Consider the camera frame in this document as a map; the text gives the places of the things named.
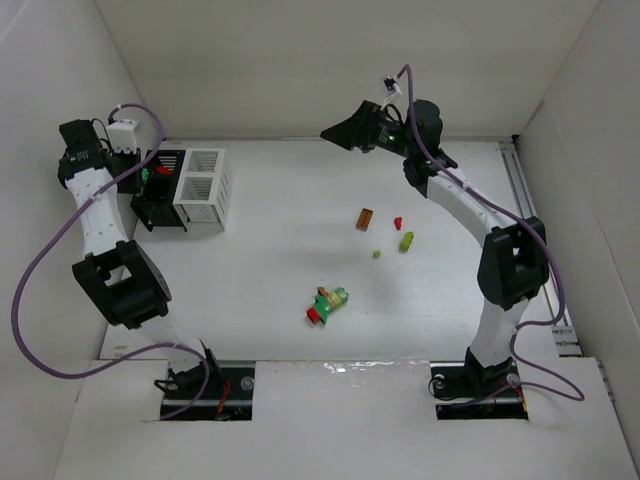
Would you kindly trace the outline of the brown lego brick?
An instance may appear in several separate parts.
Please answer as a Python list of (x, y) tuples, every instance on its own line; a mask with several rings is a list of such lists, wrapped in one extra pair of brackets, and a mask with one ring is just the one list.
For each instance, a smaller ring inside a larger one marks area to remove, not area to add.
[(359, 231), (367, 231), (371, 224), (373, 215), (374, 215), (373, 210), (363, 208), (358, 216), (355, 228)]

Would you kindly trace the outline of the lime curved lego brick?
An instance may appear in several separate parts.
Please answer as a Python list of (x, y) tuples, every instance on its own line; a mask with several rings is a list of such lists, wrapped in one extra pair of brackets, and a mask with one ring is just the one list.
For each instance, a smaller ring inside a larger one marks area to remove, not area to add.
[(408, 252), (412, 245), (414, 237), (415, 234), (413, 232), (406, 232), (400, 241), (399, 251), (403, 253)]

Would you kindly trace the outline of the green red lego cluster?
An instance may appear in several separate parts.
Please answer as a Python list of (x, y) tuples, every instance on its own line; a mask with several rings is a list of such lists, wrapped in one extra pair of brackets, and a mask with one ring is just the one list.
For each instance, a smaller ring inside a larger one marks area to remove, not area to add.
[(326, 290), (320, 286), (313, 305), (306, 311), (307, 319), (313, 324), (325, 325), (328, 318), (349, 300), (349, 293), (342, 287)]

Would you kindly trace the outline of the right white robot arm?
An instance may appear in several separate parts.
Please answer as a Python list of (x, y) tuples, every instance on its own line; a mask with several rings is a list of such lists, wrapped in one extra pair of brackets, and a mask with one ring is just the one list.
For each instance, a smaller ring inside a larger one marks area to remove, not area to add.
[(443, 122), (432, 102), (417, 100), (404, 120), (363, 101), (348, 119), (323, 130), (321, 138), (364, 153), (380, 147), (403, 157), (409, 184), (451, 214), (482, 248), (477, 282), (484, 306), (475, 338), (458, 367), (435, 367), (434, 389), (443, 398), (481, 397), (513, 373), (509, 348), (529, 302), (549, 278), (539, 245), (545, 236), (537, 217), (523, 225), (474, 199), (462, 186), (458, 165), (440, 147)]

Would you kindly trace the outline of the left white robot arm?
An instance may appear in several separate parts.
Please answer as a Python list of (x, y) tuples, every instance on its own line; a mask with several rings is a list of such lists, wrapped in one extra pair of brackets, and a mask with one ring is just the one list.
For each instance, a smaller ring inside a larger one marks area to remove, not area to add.
[(158, 387), (192, 398), (219, 389), (224, 377), (211, 349), (172, 317), (168, 283), (125, 231), (118, 197), (143, 192), (147, 170), (137, 128), (135, 120), (114, 119), (103, 136), (91, 120), (59, 127), (65, 150), (58, 179), (76, 203), (84, 238), (72, 273), (110, 325), (138, 333), (163, 353), (169, 373)]

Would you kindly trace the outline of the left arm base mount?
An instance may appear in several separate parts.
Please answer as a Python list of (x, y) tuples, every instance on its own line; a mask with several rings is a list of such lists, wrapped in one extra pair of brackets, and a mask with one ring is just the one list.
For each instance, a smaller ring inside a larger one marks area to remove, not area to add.
[(222, 361), (220, 381), (211, 380), (196, 402), (193, 400), (201, 386), (183, 388), (166, 375), (154, 381), (162, 392), (159, 415), (163, 421), (250, 421), (253, 414), (255, 362)]

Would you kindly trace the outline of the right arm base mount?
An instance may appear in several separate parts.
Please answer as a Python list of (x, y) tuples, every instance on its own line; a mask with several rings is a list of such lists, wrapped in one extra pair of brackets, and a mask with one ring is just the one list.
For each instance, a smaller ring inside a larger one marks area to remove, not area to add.
[(495, 366), (482, 367), (467, 349), (463, 362), (433, 362), (428, 391), (438, 420), (527, 420), (518, 370), (510, 355)]

